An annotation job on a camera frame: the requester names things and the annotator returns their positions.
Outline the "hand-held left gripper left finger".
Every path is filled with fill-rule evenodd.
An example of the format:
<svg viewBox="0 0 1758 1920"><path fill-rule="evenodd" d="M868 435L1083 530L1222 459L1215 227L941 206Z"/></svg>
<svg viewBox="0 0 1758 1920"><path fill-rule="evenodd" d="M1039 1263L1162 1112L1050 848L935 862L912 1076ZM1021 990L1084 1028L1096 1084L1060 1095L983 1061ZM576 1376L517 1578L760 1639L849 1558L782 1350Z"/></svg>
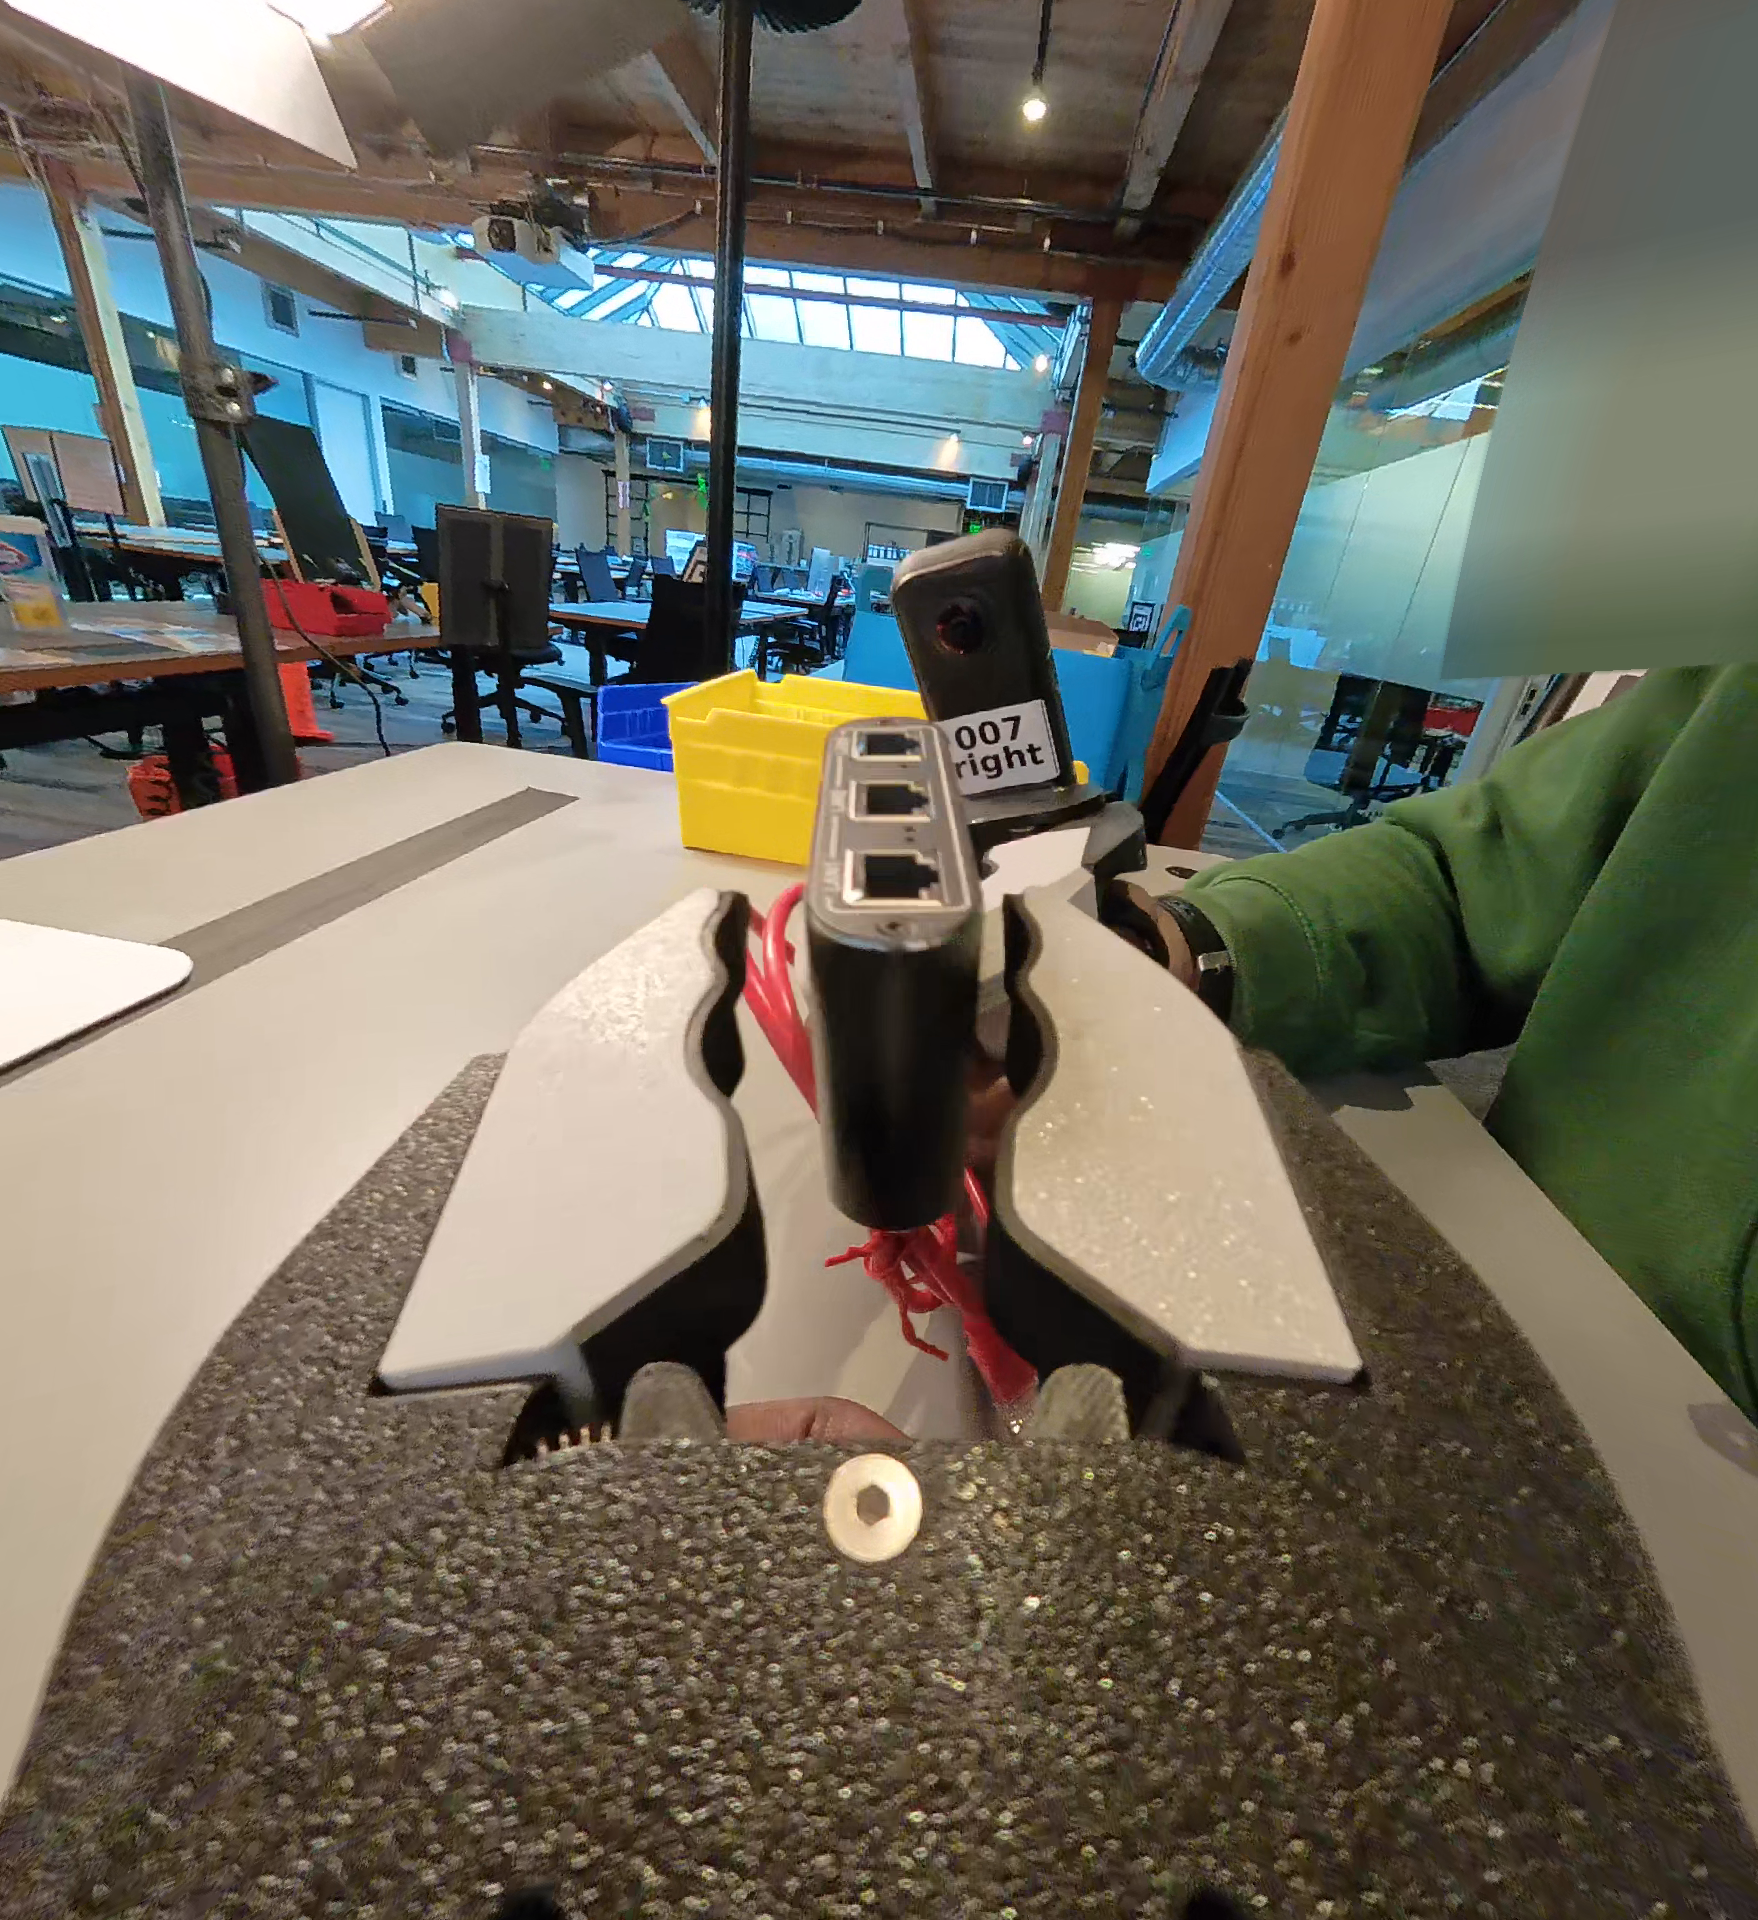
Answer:
<svg viewBox="0 0 1758 1920"><path fill-rule="evenodd" d="M744 894L698 888L512 1039L378 1360L387 1391L622 1400L678 1364L724 1400L768 1284L734 1101L748 924Z"/></svg>

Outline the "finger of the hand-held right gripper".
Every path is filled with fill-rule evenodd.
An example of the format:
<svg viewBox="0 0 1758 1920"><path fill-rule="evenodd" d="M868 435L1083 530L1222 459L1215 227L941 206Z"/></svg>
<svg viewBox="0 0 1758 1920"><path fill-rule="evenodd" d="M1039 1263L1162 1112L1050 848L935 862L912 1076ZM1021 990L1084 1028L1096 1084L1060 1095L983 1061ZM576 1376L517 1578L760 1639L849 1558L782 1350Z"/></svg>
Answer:
<svg viewBox="0 0 1758 1920"><path fill-rule="evenodd" d="M1069 823L991 848L981 881L983 920L1005 920L1023 901L1027 920L1099 920L1099 877L1089 866L1095 823Z"/></svg>

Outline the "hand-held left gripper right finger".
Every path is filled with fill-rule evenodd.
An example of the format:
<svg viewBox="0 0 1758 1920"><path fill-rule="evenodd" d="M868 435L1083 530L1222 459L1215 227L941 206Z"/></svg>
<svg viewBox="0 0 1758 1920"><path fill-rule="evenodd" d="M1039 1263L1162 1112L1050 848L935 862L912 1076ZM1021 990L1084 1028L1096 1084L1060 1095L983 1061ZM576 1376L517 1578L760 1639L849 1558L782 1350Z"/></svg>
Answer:
<svg viewBox="0 0 1758 1920"><path fill-rule="evenodd" d="M1069 896L1010 894L1014 1108L985 1300L1036 1373L1354 1384L1348 1328L1228 1026Z"/></svg>

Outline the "black ethernet hub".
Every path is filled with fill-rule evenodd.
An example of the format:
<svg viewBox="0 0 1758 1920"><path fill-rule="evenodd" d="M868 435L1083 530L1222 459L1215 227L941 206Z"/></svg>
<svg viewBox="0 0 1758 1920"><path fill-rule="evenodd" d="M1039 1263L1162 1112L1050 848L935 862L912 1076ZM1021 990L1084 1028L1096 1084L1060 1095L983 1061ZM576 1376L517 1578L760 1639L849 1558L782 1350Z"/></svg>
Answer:
<svg viewBox="0 0 1758 1920"><path fill-rule="evenodd" d="M944 731L834 727L803 883L806 1024L826 1188L868 1230L914 1233L963 1197L985 911Z"/></svg>

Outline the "yellow storage bin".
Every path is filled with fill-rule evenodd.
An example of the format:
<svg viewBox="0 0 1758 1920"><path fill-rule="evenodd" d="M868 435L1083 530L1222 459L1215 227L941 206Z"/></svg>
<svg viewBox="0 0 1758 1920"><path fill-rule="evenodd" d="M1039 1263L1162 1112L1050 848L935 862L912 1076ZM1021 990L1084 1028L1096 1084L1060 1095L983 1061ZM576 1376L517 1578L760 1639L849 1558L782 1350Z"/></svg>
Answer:
<svg viewBox="0 0 1758 1920"><path fill-rule="evenodd" d="M920 721L912 688L748 669L666 694L677 819L690 852L805 868L828 734L870 717Z"/></svg>

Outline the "blue storage bin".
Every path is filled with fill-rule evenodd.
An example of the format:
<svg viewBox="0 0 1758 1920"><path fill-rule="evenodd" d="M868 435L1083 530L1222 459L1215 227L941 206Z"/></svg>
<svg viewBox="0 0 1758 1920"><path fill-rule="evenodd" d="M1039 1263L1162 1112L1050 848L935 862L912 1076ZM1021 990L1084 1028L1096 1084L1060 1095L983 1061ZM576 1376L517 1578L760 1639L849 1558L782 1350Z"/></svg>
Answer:
<svg viewBox="0 0 1758 1920"><path fill-rule="evenodd" d="M622 677L594 689L594 757L669 778L677 772L669 703L697 682Z"/></svg>

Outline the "person's right forearm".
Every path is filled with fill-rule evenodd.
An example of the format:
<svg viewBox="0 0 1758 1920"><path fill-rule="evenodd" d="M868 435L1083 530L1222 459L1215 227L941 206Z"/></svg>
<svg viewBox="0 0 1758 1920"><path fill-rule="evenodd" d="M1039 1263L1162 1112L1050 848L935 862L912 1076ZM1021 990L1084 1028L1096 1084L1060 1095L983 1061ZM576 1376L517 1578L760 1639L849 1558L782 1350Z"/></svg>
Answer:
<svg viewBox="0 0 1758 1920"><path fill-rule="evenodd" d="M1375 822L1205 869L1165 942L1302 1077L1758 1029L1758 663L1664 667Z"/></svg>

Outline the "person's right hand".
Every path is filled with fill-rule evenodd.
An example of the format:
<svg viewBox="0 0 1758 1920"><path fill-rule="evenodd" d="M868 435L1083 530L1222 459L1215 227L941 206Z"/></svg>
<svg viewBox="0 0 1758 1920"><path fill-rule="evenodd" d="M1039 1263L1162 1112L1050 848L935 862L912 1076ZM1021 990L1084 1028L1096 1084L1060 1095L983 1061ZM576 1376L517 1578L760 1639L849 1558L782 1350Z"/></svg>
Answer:
<svg viewBox="0 0 1758 1920"><path fill-rule="evenodd" d="M1230 1008L1233 957L1219 930L1182 896L1115 875L1099 894L1099 920L1215 1012Z"/></svg>

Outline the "light blue box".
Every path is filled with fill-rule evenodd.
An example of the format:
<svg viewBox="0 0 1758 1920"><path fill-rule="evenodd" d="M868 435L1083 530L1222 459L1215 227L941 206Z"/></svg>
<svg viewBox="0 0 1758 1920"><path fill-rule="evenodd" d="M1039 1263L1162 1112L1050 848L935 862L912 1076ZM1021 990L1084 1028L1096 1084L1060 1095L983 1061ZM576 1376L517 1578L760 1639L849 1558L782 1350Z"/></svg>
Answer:
<svg viewBox="0 0 1758 1920"><path fill-rule="evenodd" d="M1117 800L1143 800L1146 756L1186 623L1185 607L1157 635L1119 632L1080 615L1049 617L1074 757ZM916 685L899 621L888 611L858 611L844 659L822 667L822 675L882 688Z"/></svg>

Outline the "wooden beam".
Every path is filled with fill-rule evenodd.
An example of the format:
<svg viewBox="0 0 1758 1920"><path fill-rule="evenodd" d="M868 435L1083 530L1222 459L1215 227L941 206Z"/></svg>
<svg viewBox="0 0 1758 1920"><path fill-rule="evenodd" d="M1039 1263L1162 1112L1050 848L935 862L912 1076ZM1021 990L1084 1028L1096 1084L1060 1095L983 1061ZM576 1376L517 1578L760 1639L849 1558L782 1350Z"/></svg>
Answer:
<svg viewBox="0 0 1758 1920"><path fill-rule="evenodd" d="M1154 784L1217 669L1265 635L1332 396L1436 72L1450 1L1321 1L1211 420L1167 607L1186 611Z"/></svg>

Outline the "person's green jacket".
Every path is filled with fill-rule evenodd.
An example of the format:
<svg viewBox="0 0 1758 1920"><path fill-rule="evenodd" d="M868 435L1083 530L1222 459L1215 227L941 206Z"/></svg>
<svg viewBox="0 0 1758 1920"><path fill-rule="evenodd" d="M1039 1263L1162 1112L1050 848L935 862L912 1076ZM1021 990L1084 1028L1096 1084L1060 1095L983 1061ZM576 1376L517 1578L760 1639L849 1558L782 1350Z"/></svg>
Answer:
<svg viewBox="0 0 1758 1920"><path fill-rule="evenodd" d="M1758 1427L1758 665L1654 673L1515 752L1449 853L1494 1131Z"/></svg>

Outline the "white stand base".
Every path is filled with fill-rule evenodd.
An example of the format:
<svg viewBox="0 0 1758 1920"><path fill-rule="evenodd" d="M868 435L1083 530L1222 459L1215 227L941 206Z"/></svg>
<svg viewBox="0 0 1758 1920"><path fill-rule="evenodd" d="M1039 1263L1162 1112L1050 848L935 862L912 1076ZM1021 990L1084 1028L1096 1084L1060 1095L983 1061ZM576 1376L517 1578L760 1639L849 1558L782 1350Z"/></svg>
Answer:
<svg viewBox="0 0 1758 1920"><path fill-rule="evenodd" d="M0 918L0 1074L182 990L189 954Z"/></svg>

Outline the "red plastic crate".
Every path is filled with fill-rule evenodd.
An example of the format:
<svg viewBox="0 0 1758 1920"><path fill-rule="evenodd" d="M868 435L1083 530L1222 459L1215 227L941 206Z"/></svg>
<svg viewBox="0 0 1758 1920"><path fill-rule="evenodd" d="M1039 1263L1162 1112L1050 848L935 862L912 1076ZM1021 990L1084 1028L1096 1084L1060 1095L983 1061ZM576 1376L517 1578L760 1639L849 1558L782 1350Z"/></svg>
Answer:
<svg viewBox="0 0 1758 1920"><path fill-rule="evenodd" d="M309 642L382 637L393 621L378 588L267 580L263 596L270 627Z"/></svg>

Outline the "thin black lamp pole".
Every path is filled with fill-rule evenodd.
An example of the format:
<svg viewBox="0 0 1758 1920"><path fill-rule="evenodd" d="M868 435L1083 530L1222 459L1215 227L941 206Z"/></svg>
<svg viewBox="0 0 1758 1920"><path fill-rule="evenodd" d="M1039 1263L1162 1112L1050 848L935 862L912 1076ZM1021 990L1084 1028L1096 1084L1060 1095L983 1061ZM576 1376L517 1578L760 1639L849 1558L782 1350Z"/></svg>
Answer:
<svg viewBox="0 0 1758 1920"><path fill-rule="evenodd" d="M167 85L125 64L123 89L135 174L146 203L179 342L182 399L211 498L230 607L243 651L243 694L228 719L228 752L243 794L300 780L300 760L268 617L265 564L246 496L243 430L254 420L254 387L216 340L189 197L172 138Z"/></svg>

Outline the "white lamp panel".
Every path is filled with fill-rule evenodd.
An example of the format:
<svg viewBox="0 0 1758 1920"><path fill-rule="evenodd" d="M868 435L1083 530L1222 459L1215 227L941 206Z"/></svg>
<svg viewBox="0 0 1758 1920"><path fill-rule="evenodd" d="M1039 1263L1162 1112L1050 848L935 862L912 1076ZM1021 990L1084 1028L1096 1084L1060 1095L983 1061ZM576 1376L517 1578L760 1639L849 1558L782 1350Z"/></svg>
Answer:
<svg viewBox="0 0 1758 1920"><path fill-rule="evenodd" d="M380 14L378 1L13 1L11 10L305 152L359 168L316 53Z"/></svg>

